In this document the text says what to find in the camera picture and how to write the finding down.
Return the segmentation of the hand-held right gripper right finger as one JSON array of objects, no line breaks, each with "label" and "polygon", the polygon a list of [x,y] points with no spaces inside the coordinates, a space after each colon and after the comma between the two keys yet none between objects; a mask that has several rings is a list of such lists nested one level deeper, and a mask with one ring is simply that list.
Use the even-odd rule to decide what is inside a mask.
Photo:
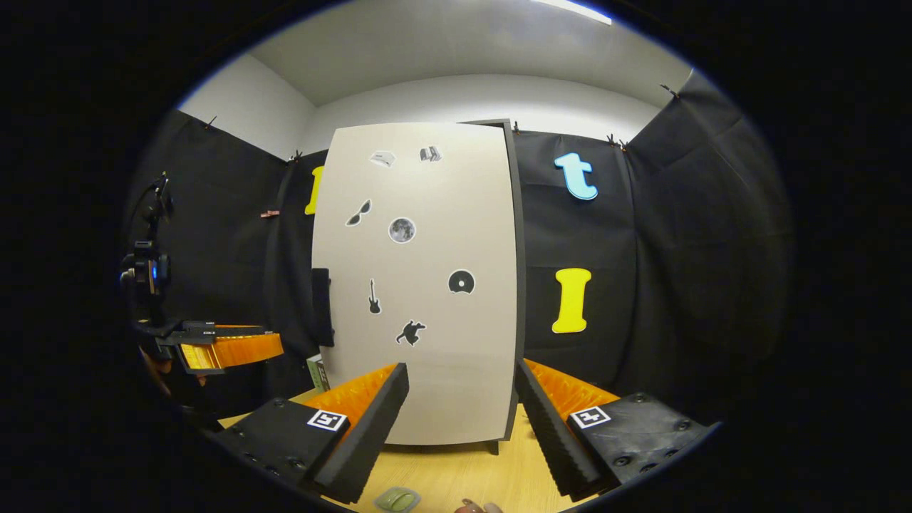
[{"label": "hand-held right gripper right finger", "polygon": [[651,394],[618,396],[528,358],[514,375],[551,477],[570,499],[620,497],[717,432]]}]

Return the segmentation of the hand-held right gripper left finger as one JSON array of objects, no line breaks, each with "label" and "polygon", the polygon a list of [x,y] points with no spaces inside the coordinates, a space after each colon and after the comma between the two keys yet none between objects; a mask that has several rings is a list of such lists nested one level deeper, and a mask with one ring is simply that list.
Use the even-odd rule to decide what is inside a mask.
[{"label": "hand-held right gripper left finger", "polygon": [[358,502],[408,392],[407,364],[394,363],[305,403],[268,400],[214,442],[281,486]]}]

